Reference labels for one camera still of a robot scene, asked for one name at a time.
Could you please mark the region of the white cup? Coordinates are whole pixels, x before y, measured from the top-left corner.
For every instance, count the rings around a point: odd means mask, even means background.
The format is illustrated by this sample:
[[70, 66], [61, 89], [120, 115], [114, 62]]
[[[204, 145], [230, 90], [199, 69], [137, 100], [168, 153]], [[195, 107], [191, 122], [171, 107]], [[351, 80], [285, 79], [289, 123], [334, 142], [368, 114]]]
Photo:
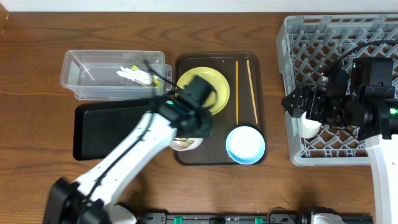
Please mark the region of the white cup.
[[307, 119], [306, 115], [307, 113], [304, 112], [300, 117], [301, 137], [314, 138], [318, 134], [322, 124], [318, 121]]

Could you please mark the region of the white bowl with crumbs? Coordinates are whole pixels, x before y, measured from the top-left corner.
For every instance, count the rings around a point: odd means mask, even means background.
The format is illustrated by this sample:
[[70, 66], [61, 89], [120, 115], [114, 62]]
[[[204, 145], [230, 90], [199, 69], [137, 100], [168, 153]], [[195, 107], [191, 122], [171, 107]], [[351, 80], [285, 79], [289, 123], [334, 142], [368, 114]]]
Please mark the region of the white bowl with crumbs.
[[175, 151], [189, 151], [196, 149], [203, 142], [203, 138], [175, 138], [170, 147]]

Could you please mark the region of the green orange snack wrapper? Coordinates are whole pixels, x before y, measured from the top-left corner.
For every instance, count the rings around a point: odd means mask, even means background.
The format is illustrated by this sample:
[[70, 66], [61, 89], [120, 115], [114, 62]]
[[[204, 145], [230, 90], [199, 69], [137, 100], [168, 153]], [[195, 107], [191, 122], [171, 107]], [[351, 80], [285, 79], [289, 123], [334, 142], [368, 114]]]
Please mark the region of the green orange snack wrapper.
[[145, 72], [135, 65], [131, 67], [131, 70], [134, 80], [143, 85], [158, 86], [160, 84], [155, 75], [151, 75], [149, 72]]

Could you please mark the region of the white tissue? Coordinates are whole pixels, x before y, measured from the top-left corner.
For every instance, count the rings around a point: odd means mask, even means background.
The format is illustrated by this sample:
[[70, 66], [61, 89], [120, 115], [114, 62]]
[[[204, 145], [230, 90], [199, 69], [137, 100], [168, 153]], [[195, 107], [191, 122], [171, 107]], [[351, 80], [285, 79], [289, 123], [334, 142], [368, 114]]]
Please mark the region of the white tissue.
[[120, 71], [116, 72], [120, 77], [127, 78], [143, 85], [152, 85], [154, 82], [152, 75], [140, 70], [139, 68], [131, 69], [120, 67], [120, 69]]

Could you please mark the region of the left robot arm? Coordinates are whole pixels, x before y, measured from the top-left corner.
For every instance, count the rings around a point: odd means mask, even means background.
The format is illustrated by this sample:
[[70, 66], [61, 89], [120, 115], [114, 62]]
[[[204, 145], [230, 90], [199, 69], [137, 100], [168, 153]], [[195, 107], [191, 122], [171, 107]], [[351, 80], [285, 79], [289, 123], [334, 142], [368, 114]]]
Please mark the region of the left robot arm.
[[206, 93], [181, 91], [153, 98], [137, 126], [99, 164], [74, 182], [59, 178], [51, 187], [44, 223], [135, 223], [116, 203], [145, 165], [175, 138], [205, 138], [212, 117]]

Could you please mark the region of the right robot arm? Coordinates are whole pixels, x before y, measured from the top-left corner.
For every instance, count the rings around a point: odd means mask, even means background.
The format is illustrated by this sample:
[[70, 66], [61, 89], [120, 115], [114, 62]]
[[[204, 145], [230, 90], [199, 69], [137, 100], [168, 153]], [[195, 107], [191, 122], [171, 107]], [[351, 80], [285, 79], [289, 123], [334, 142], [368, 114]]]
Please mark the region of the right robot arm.
[[293, 118], [305, 115], [321, 124], [356, 126], [365, 142], [373, 174], [376, 223], [397, 223], [397, 99], [393, 60], [355, 58], [351, 75], [335, 65], [325, 90], [300, 86], [282, 100]]

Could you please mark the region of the grey dishwasher rack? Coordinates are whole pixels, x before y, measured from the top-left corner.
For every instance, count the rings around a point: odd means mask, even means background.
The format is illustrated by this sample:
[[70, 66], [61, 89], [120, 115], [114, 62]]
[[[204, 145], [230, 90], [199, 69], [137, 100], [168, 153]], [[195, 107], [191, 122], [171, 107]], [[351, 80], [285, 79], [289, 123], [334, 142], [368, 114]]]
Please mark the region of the grey dishwasher rack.
[[[285, 94], [297, 86], [324, 87], [324, 68], [368, 42], [397, 39], [397, 14], [288, 16], [277, 34], [279, 72]], [[301, 137], [300, 120], [285, 115], [289, 156], [296, 166], [367, 166], [359, 129], [350, 133], [323, 125], [315, 137]]]

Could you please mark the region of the yellow round plate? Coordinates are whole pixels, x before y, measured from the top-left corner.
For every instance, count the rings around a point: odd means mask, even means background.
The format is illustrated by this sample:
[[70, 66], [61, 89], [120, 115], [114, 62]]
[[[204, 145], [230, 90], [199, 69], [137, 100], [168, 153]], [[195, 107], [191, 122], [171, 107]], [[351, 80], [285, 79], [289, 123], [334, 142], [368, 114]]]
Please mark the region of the yellow round plate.
[[230, 88], [227, 79], [217, 70], [210, 67], [196, 67], [185, 72], [177, 81], [177, 86], [184, 87], [193, 79], [194, 75], [205, 79], [216, 90], [211, 92], [206, 99], [204, 107], [209, 107], [212, 115], [220, 112], [227, 104], [230, 96]]

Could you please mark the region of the light blue bowl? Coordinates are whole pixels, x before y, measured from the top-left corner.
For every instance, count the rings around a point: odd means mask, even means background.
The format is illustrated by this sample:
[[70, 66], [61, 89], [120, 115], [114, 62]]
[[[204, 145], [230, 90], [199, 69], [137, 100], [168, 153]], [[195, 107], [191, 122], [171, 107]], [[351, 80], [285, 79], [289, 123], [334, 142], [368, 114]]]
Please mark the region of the light blue bowl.
[[266, 155], [263, 135], [250, 126], [234, 128], [226, 138], [225, 147], [229, 157], [242, 165], [255, 164]]

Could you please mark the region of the left wooden chopstick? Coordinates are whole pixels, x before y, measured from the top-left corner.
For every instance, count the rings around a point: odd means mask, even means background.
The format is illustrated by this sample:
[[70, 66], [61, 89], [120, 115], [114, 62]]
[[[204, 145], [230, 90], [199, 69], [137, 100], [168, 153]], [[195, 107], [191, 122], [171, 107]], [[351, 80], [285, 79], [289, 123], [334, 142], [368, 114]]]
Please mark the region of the left wooden chopstick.
[[235, 63], [236, 75], [236, 125], [239, 124], [239, 61]]

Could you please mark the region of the wooden chopstick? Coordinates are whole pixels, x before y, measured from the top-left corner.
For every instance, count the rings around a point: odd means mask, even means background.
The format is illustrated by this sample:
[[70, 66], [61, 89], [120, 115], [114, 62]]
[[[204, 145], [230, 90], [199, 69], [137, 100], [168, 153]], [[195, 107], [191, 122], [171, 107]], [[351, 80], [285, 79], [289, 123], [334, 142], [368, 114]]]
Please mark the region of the wooden chopstick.
[[247, 65], [248, 78], [249, 78], [249, 84], [250, 84], [250, 91], [251, 91], [251, 99], [252, 99], [252, 108], [253, 108], [253, 112], [254, 112], [254, 118], [255, 118], [256, 124], [258, 124], [257, 107], [256, 107], [255, 94], [254, 94], [252, 75], [251, 75], [251, 66], [250, 66], [249, 60], [246, 60], [246, 65]]
[[236, 125], [239, 124], [239, 61], [235, 63], [236, 75]]

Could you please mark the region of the right wooden chopstick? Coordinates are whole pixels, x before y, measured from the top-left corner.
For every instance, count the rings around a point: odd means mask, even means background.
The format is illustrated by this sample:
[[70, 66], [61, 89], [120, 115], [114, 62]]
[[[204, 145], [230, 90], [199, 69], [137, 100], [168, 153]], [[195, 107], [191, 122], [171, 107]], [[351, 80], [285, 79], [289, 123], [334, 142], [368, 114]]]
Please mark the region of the right wooden chopstick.
[[250, 91], [251, 91], [251, 99], [252, 99], [252, 108], [253, 108], [253, 112], [254, 112], [254, 118], [255, 118], [256, 124], [258, 124], [257, 107], [256, 107], [255, 94], [254, 94], [252, 75], [251, 75], [251, 66], [250, 66], [249, 60], [246, 60], [246, 65], [247, 65], [248, 78], [249, 78], [249, 84], [250, 84]]

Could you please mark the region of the black plastic tray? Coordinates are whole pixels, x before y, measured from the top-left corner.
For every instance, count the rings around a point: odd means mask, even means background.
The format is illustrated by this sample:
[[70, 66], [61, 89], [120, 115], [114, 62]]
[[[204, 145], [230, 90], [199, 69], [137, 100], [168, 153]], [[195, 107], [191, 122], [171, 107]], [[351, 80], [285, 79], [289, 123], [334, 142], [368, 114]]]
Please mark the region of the black plastic tray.
[[149, 105], [150, 99], [139, 99], [78, 106], [74, 120], [74, 159], [105, 158], [136, 127]]

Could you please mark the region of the clear plastic bin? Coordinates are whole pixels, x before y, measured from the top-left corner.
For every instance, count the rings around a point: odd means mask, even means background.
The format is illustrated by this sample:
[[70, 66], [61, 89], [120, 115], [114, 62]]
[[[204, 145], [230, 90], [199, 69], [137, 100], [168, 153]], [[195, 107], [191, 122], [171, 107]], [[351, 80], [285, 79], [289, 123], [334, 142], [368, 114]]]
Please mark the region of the clear plastic bin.
[[[160, 81], [147, 86], [120, 77], [120, 67], [137, 66]], [[63, 61], [60, 84], [79, 100], [133, 100], [161, 95], [172, 88], [172, 66], [160, 51], [145, 50], [69, 50]]]

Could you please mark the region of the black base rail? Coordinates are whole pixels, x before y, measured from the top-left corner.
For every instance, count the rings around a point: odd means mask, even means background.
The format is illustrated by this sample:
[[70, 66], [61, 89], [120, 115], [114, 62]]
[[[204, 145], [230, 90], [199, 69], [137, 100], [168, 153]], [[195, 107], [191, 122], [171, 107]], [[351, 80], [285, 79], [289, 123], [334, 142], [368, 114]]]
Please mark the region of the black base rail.
[[370, 215], [355, 213], [339, 213], [332, 208], [312, 207], [304, 212], [288, 211], [275, 207], [267, 213], [236, 214], [236, 213], [146, 213], [137, 218], [138, 224], [276, 224], [276, 223], [347, 223], [373, 224]]

